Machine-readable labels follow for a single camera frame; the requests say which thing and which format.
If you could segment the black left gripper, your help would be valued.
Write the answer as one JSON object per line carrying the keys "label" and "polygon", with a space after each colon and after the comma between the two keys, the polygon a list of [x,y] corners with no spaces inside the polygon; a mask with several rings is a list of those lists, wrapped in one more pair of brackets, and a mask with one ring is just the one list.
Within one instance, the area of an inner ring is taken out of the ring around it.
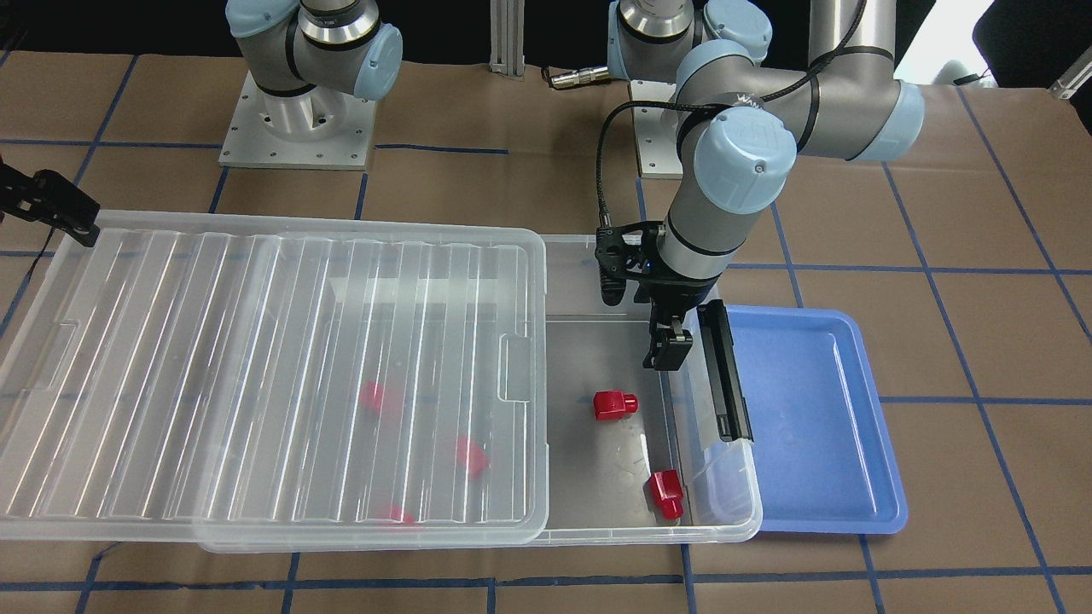
{"label": "black left gripper", "polygon": [[650,347],[643,358],[643,367],[655,371],[678,371],[695,342],[693,334],[682,320],[688,311],[707,299],[720,275],[686,278],[652,257],[632,258],[631,264],[631,271],[638,275],[633,303],[650,307]]}

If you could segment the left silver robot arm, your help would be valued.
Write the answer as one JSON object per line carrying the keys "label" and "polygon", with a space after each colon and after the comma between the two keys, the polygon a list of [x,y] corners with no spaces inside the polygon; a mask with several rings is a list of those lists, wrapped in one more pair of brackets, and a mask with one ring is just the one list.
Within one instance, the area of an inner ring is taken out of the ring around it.
{"label": "left silver robot arm", "polygon": [[[626,101],[595,153],[601,298],[650,304],[646,368],[675,371],[693,346],[687,315],[707,300],[787,185],[800,156],[892,162],[923,127],[919,88],[897,78],[897,3],[811,1],[807,63],[767,66],[772,25],[752,1],[613,1],[607,72],[666,81],[667,101]],[[662,220],[612,221],[606,135],[624,113],[662,110],[682,177]]]}

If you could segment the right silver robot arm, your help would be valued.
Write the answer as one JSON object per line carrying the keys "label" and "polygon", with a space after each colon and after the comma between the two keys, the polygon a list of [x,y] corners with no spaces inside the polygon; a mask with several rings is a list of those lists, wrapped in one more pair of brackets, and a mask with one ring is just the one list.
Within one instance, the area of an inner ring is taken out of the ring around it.
{"label": "right silver robot arm", "polygon": [[[404,38],[375,1],[229,1],[225,19],[265,102],[269,133],[284,141],[328,135],[348,98],[382,101],[397,81]],[[99,210],[58,172],[3,165],[4,217],[93,247]]]}

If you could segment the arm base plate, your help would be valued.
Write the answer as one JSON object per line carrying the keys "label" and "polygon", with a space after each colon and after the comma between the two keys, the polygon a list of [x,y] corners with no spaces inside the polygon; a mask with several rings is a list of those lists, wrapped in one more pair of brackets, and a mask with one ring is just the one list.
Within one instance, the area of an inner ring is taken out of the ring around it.
{"label": "arm base plate", "polygon": [[[687,101],[717,102],[729,107],[764,107],[761,96],[727,87],[717,76],[691,78],[682,86]],[[677,85],[651,80],[629,82],[631,101],[677,101]],[[677,152],[679,125],[687,116],[682,110],[643,107],[636,110],[633,135],[638,151],[638,174],[646,179],[680,179],[682,163]]]}
{"label": "arm base plate", "polygon": [[366,172],[377,110],[378,102],[327,87],[269,95],[249,73],[218,163],[249,170]]}

